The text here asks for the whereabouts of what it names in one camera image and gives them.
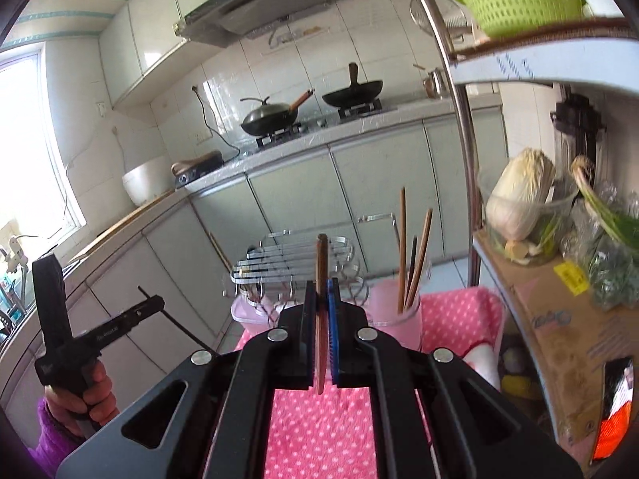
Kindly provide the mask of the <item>purple left sleeve forearm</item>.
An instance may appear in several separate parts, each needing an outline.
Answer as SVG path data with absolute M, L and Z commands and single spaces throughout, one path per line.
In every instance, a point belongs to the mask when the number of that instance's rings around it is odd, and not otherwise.
M 78 449 L 85 438 L 74 435 L 60 423 L 51 414 L 44 398 L 38 402 L 37 414 L 40 437 L 38 445 L 29 449 L 29 454 L 47 476 L 53 478 L 64 459 Z

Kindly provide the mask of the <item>person's left hand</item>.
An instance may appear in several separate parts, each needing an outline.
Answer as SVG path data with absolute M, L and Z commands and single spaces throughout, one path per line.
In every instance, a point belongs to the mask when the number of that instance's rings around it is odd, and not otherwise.
M 92 386 L 78 397 L 62 387 L 46 386 L 44 399 L 51 415 L 76 437 L 82 437 L 82 429 L 73 414 L 88 414 L 99 426 L 108 424 L 119 414 L 113 381 L 99 360 L 92 369 Z

